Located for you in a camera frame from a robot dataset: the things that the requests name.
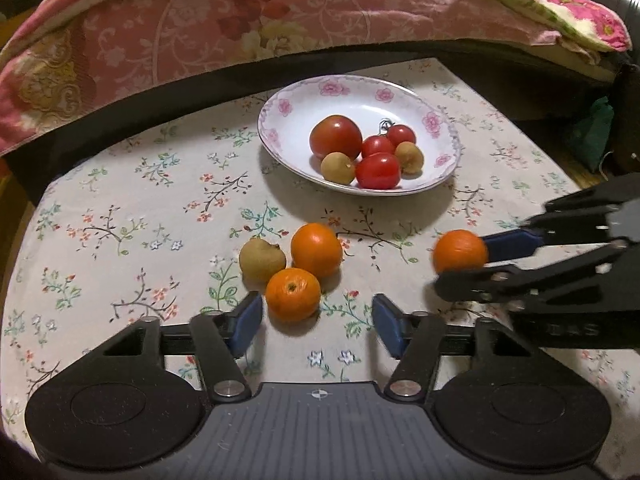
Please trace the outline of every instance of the small brown fruit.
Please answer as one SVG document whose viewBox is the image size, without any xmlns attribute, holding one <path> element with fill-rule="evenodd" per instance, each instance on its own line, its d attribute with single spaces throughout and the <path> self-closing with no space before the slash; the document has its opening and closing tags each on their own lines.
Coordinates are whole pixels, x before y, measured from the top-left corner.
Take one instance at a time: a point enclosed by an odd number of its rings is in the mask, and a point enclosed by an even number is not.
<svg viewBox="0 0 640 480">
<path fill-rule="evenodd" d="M 272 245 L 261 238 L 251 238 L 242 246 L 238 263 L 246 279 L 268 282 L 276 272 L 287 266 L 287 257 L 280 246 Z"/>
<path fill-rule="evenodd" d="M 400 161 L 402 172 L 408 175 L 420 173 L 424 164 L 424 155 L 412 142 L 401 142 L 396 147 L 396 157 Z"/>
<path fill-rule="evenodd" d="M 348 186 L 356 176 L 355 163 L 344 153 L 329 153 L 320 164 L 325 180 Z"/>
</svg>

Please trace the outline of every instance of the floral plate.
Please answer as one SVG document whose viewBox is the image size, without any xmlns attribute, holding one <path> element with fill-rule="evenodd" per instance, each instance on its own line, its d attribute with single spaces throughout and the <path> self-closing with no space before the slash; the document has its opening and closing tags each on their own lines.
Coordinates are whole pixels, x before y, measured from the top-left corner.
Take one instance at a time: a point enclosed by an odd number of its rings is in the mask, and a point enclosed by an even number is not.
<svg viewBox="0 0 640 480">
<path fill-rule="evenodd" d="M 363 138 L 384 133 L 391 123 L 411 127 L 424 153 L 422 173 L 385 190 L 363 189 L 356 181 L 343 186 L 322 178 L 320 161 L 309 148 L 309 134 L 334 114 L 353 120 Z M 267 151 L 291 171 L 351 194 L 396 196 L 431 189 L 445 181 L 460 160 L 458 131 L 445 116 L 406 88 L 358 75 L 313 77 L 276 92 L 260 111 L 258 133 Z"/>
</svg>

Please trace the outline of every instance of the tangerine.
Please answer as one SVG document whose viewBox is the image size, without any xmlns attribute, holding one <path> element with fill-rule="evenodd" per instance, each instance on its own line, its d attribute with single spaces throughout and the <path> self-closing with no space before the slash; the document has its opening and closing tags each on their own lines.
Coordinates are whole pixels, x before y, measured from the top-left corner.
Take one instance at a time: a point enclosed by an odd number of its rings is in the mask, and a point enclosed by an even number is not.
<svg viewBox="0 0 640 480">
<path fill-rule="evenodd" d="M 437 241 L 431 261 L 438 274 L 446 270 L 479 269 L 489 261 L 489 251 L 482 238 L 471 231 L 456 229 Z"/>
<path fill-rule="evenodd" d="M 297 268 L 325 278 L 340 267 L 342 245 L 326 225 L 305 224 L 291 239 L 291 257 Z"/>
<path fill-rule="evenodd" d="M 271 315 L 280 321 L 298 322 L 312 316 L 320 303 L 320 283 L 303 269 L 276 272 L 264 291 Z"/>
</svg>

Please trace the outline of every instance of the tomato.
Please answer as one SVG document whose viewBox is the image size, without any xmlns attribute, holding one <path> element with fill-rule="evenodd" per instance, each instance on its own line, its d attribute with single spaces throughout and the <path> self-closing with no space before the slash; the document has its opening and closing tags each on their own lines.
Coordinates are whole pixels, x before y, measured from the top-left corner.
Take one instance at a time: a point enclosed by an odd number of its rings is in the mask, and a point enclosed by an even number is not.
<svg viewBox="0 0 640 480">
<path fill-rule="evenodd" d="M 415 144 L 414 131 L 406 124 L 394 124 L 386 131 L 386 138 L 389 139 L 394 146 L 401 142 L 412 142 Z"/>
<path fill-rule="evenodd" d="M 400 182 L 400 162 L 391 153 L 374 153 L 358 163 L 356 179 L 365 189 L 392 189 Z"/>
<path fill-rule="evenodd" d="M 389 139 L 382 135 L 367 137 L 362 143 L 362 158 L 374 153 L 393 153 L 396 147 Z"/>
<path fill-rule="evenodd" d="M 340 152 L 355 160 L 362 149 L 362 134 L 351 119 L 342 115 L 330 115 L 311 130 L 309 146 L 320 159 L 329 153 Z"/>
</svg>

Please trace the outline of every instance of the table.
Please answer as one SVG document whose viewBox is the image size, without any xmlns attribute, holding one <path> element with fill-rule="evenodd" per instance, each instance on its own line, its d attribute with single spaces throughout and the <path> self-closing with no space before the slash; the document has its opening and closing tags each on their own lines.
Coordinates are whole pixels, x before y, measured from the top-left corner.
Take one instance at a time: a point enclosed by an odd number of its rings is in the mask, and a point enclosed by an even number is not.
<svg viewBox="0 0 640 480">
<path fill-rule="evenodd" d="M 2 420 L 30 447 L 30 394 L 88 349 L 141 316 L 186 322 L 230 310 L 246 293 L 238 251 L 253 236 L 279 243 L 324 222 L 340 238 L 340 275 L 322 283 L 318 319 L 292 328 L 266 316 L 239 361 L 261 381 L 385 383 L 393 361 L 372 330 L 370 298 L 384 292 L 405 311 L 450 322 L 506 322 L 496 305 L 439 300 L 430 251 L 451 229 L 479 235 L 516 227 L 551 198 L 574 191 L 562 171 L 500 112 L 437 60 L 362 70 L 426 97 L 455 121 L 463 155 L 455 176 L 407 197 L 362 198 L 317 187 L 275 162 L 255 130 L 265 92 L 149 129 L 53 182 L 25 236 L 2 324 Z M 577 253 L 543 248 L 534 267 Z M 640 355 L 553 351 L 609 399 L 614 422 L 598 460 L 615 477 L 640 472 Z M 197 384 L 192 358 L 167 366 Z M 439 383 L 465 366 L 446 358 Z"/>
</svg>

